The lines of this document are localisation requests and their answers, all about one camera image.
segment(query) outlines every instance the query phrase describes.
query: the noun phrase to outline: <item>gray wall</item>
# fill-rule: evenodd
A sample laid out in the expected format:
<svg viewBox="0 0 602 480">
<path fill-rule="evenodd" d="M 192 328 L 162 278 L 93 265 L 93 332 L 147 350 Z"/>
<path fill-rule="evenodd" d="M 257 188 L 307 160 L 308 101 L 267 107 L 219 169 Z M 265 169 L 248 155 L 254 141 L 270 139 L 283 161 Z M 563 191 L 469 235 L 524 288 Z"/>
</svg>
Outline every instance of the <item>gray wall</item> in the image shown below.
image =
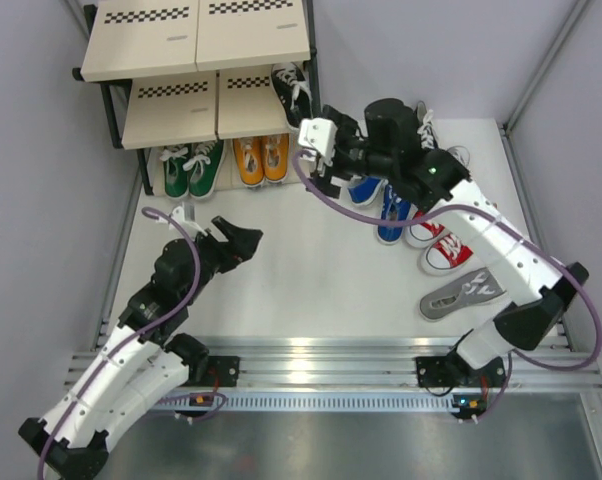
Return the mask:
<svg viewBox="0 0 602 480">
<path fill-rule="evenodd" d="M 135 175 L 70 76 L 85 45 L 58 0 L 0 2 L 0 480 L 34 478 L 17 429 L 87 346 Z"/>
<path fill-rule="evenodd" d="M 593 2 L 523 115 L 514 144 L 551 253 L 590 270 L 587 289 L 602 316 L 602 0 Z M 580 343 L 591 347 L 581 302 L 570 320 Z"/>
<path fill-rule="evenodd" d="M 314 0 L 324 103 L 505 121 L 573 0 Z"/>
</svg>

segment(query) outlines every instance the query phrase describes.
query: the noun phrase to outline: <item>black shelf frame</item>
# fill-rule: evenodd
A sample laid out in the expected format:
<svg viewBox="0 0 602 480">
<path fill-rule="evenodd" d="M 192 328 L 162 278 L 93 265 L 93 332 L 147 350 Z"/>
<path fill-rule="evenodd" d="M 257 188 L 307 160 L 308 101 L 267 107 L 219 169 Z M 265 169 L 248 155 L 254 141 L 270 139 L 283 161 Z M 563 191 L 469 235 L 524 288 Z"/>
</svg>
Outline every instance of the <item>black shelf frame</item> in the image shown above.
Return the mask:
<svg viewBox="0 0 602 480">
<path fill-rule="evenodd" d="M 310 77 L 309 82 L 310 89 L 312 91 L 312 110 L 314 112 L 314 115 L 318 115 L 321 112 L 321 92 L 319 87 L 319 66 L 317 60 L 317 46 L 314 27 L 314 0 L 305 0 L 305 7 L 308 21 L 308 40 L 310 43 L 310 60 L 306 62 L 306 70 L 308 72 L 308 76 Z M 88 33 L 92 34 L 94 21 L 97 16 L 97 6 L 85 5 L 83 7 L 83 15 L 85 17 L 85 22 L 88 26 Z M 85 79 L 81 75 L 81 68 L 79 67 L 75 67 L 72 69 L 72 77 L 79 82 L 85 82 Z M 114 109 L 112 89 L 122 89 L 126 100 L 129 101 L 130 94 L 132 91 L 132 80 L 112 80 L 95 83 L 97 83 L 101 88 L 101 98 L 103 99 L 103 106 L 105 108 L 105 116 L 108 122 L 108 130 L 110 132 L 110 140 L 112 141 L 112 146 L 115 149 L 122 149 L 122 135 L 119 129 L 119 123 L 117 121 L 117 116 Z M 139 164 L 139 173 L 141 174 L 143 191 L 146 195 L 154 195 L 152 191 L 152 185 L 150 184 L 150 174 L 148 173 L 148 159 L 145 154 L 145 149 L 138 148 L 135 150 L 135 152 L 137 155 L 137 162 Z"/>
</svg>

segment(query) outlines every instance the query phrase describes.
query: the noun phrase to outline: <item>blue sneaker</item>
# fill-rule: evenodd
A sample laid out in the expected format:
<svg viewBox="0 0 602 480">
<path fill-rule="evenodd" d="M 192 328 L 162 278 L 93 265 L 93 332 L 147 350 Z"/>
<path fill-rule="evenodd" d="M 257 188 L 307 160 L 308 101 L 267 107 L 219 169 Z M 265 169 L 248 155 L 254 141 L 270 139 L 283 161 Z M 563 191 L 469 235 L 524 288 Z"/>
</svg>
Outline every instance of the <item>blue sneaker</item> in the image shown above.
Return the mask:
<svg viewBox="0 0 602 480">
<path fill-rule="evenodd" d="M 367 207 L 377 198 L 377 194 L 383 185 L 385 185 L 385 181 L 380 178 L 367 177 L 359 179 L 348 187 L 350 199 L 355 207 Z"/>
<path fill-rule="evenodd" d="M 410 202 L 399 197 L 391 185 L 383 191 L 381 220 L 406 220 L 410 214 Z M 401 239 L 402 227 L 377 227 L 377 238 L 384 245 L 394 245 Z"/>
</svg>

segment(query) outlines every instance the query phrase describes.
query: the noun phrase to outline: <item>black sneaker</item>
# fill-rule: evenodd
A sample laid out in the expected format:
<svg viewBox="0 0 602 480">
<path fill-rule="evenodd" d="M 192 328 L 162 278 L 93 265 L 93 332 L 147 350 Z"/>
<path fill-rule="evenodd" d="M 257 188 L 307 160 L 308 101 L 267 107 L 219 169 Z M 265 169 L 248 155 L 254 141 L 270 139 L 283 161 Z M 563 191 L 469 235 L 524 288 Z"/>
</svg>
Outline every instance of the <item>black sneaker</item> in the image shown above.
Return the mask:
<svg viewBox="0 0 602 480">
<path fill-rule="evenodd" d="M 434 131 L 434 126 L 432 125 L 434 112 L 432 110 L 428 110 L 425 106 L 425 102 L 423 101 L 420 101 L 417 104 L 415 111 L 417 114 L 417 119 L 421 124 L 417 130 L 417 133 L 421 135 L 421 148 L 423 150 L 433 150 L 435 148 L 439 148 L 439 138 L 437 133 Z"/>
<path fill-rule="evenodd" d="M 298 130 L 301 120 L 312 118 L 312 93 L 303 72 L 294 63 L 272 66 L 272 88 L 279 97 L 288 127 Z"/>
</svg>

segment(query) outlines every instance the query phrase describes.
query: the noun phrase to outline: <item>checkered pattern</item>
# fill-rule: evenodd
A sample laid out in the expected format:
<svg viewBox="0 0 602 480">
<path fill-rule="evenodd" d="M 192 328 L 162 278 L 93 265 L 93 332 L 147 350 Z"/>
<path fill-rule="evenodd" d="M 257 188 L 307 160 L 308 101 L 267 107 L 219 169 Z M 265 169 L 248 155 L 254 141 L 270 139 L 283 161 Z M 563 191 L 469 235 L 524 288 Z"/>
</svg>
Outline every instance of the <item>checkered pattern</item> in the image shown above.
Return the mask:
<svg viewBox="0 0 602 480">
<path fill-rule="evenodd" d="M 261 10 L 274 10 L 275 8 L 292 7 L 292 0 L 243 0 L 242 2 L 221 2 L 210 4 L 210 15 L 217 13 L 247 13 Z"/>
<path fill-rule="evenodd" d="M 108 23 L 143 23 L 163 20 L 176 20 L 188 18 L 190 7 L 163 8 L 161 10 L 139 10 L 138 12 L 108 12 L 105 14 L 105 22 Z"/>
<path fill-rule="evenodd" d="M 187 95 L 189 93 L 207 92 L 208 82 L 185 83 L 183 85 L 168 85 L 165 87 L 140 88 L 138 98 L 171 97 L 172 95 Z"/>
<path fill-rule="evenodd" d="M 228 88 L 269 87 L 270 77 L 228 78 Z"/>
</svg>

